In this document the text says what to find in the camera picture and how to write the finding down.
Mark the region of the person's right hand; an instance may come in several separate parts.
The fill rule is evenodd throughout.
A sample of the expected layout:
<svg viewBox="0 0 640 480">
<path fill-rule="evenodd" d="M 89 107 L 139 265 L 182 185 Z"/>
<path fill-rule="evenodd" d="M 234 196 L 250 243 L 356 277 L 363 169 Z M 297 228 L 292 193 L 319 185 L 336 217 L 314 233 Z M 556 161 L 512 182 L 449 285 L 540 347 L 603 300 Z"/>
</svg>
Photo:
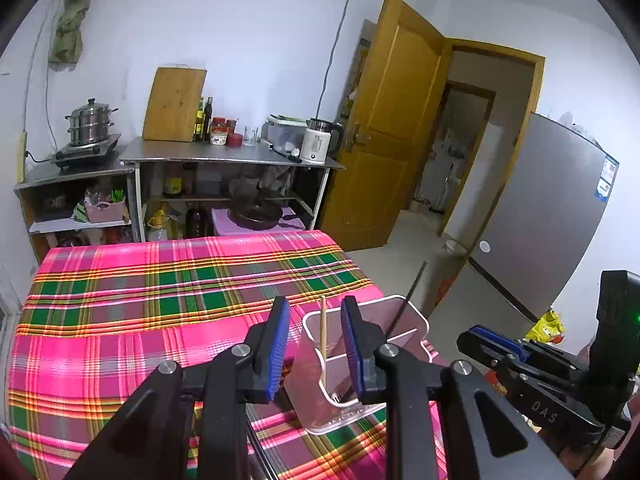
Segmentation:
<svg viewBox="0 0 640 480">
<path fill-rule="evenodd" d="M 620 450 L 600 448 L 590 455 L 589 450 L 574 452 L 569 448 L 560 454 L 561 464 L 575 479 L 640 480 L 639 445 L 627 442 Z"/>
</svg>

